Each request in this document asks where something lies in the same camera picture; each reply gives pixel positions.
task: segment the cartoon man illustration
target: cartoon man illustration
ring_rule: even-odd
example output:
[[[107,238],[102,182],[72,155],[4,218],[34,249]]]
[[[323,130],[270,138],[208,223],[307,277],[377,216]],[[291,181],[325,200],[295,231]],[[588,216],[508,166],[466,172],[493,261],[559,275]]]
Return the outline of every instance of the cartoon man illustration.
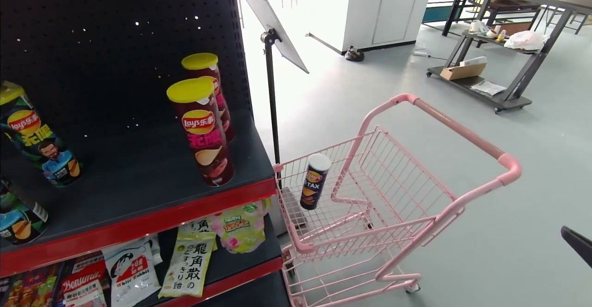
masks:
[[[43,173],[51,178],[55,178],[53,174],[66,166],[68,161],[72,159],[72,153],[70,151],[60,152],[59,147],[49,140],[40,142],[38,148],[39,152],[48,159],[42,165]]]

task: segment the store shelf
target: store shelf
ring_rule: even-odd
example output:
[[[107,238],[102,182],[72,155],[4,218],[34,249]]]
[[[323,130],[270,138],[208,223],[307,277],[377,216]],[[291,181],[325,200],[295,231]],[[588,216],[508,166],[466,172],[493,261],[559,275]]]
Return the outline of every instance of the store shelf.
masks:
[[[179,122],[72,144],[85,164],[73,185],[56,189],[24,158],[2,169],[49,212],[38,240],[2,240],[0,277],[162,232],[182,222],[275,194],[273,168],[248,111],[233,111],[234,177],[222,187],[203,182]]]
[[[165,260],[156,266],[159,282],[163,282],[167,273],[176,234],[176,229],[159,234],[161,255],[163,256],[163,260]],[[265,242],[253,252],[247,254],[231,254],[220,246],[219,239],[216,243],[218,244],[218,250],[213,252],[210,259],[210,265],[205,277],[203,296],[201,298],[182,296],[179,298],[158,299],[158,293],[155,293],[138,303],[136,307],[190,307],[208,298],[232,290],[237,286],[241,286],[246,282],[264,277],[270,273],[276,273],[282,268],[282,252],[269,216],[265,217]],[[273,286],[281,288],[281,292],[286,295],[285,286],[281,278],[279,279],[279,284],[274,284]]]
[[[204,301],[199,307],[244,306],[249,297],[249,306],[289,307],[290,301],[281,273],[274,272],[260,279],[248,282],[226,294]]]
[[[483,43],[488,42],[488,43],[496,44],[498,46],[502,46],[502,47],[504,46],[503,42],[495,41],[495,39],[490,39],[488,37],[482,37],[480,35],[471,34],[471,33],[468,33],[468,31],[466,31],[466,32],[467,32],[466,33],[467,37],[471,37],[475,40],[483,41]],[[539,54],[539,50],[524,50],[524,49],[514,49],[514,48],[508,48],[508,49],[512,50],[512,52],[517,52],[517,53],[526,54],[526,55]]]
[[[450,80],[446,80],[446,79],[440,77],[440,73],[442,72],[443,68],[444,68],[443,66],[428,68],[427,69],[428,75],[429,76],[434,75],[435,77],[438,77],[438,78],[444,80],[448,84],[453,85],[456,88],[463,90],[463,92],[479,99],[480,101],[484,101],[485,103],[493,105],[497,109],[504,110],[504,109],[512,109],[512,108],[517,108],[517,107],[524,107],[525,105],[530,105],[532,103],[531,100],[524,98],[524,97],[519,97],[517,99],[512,99],[512,100],[504,100],[504,98],[506,97],[506,95],[505,95],[506,92],[500,92],[498,94],[495,94],[495,96],[493,96],[493,97],[484,96],[483,94],[480,94],[479,92],[474,92],[473,90],[471,90],[471,86],[479,84],[479,82],[481,82],[485,78],[477,76],[477,77],[460,78],[457,80],[450,81]]]

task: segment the caster wheel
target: caster wheel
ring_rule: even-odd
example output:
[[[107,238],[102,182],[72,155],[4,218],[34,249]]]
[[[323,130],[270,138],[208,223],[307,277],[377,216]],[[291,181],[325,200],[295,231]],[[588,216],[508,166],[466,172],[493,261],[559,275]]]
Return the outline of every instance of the caster wheel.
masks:
[[[295,296],[292,298],[292,305],[296,307],[304,307],[304,299],[299,296]]]
[[[412,286],[409,286],[408,288],[405,289],[406,294],[414,294],[415,292],[421,290],[421,287],[419,286],[419,284],[415,284]]]

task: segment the yellow snack bag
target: yellow snack bag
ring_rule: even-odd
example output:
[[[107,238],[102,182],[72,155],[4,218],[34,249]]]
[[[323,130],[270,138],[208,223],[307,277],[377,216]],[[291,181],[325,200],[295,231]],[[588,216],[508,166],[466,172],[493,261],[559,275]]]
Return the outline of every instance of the yellow snack bag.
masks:
[[[158,298],[191,295],[201,297],[205,273],[210,263],[215,233],[177,234],[171,265],[166,272]]]
[[[179,227],[179,233],[177,233],[177,238],[188,237],[192,239],[194,237],[200,238],[203,237],[205,239],[209,239],[211,237],[212,225],[207,217],[201,217],[199,219],[195,219],[194,221],[188,222],[184,225]],[[218,244],[216,243],[216,235],[214,235],[214,241],[212,242],[214,246],[212,247],[212,252],[218,250]]]

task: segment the pink shopping cart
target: pink shopping cart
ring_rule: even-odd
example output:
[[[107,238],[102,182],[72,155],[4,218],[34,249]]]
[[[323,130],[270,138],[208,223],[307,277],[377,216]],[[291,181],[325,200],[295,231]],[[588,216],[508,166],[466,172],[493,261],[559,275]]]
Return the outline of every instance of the pink shopping cart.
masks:
[[[403,101],[446,124],[508,172],[461,197],[453,195],[391,134],[379,126],[368,131],[376,115]],[[315,210],[303,210],[299,203],[308,155],[275,166],[292,242],[283,249],[283,259],[294,307],[336,306],[397,289],[416,292],[421,274],[403,273],[399,263],[437,237],[467,203],[522,174],[511,155],[412,94],[399,94],[373,109],[355,138],[317,153],[333,165]]]

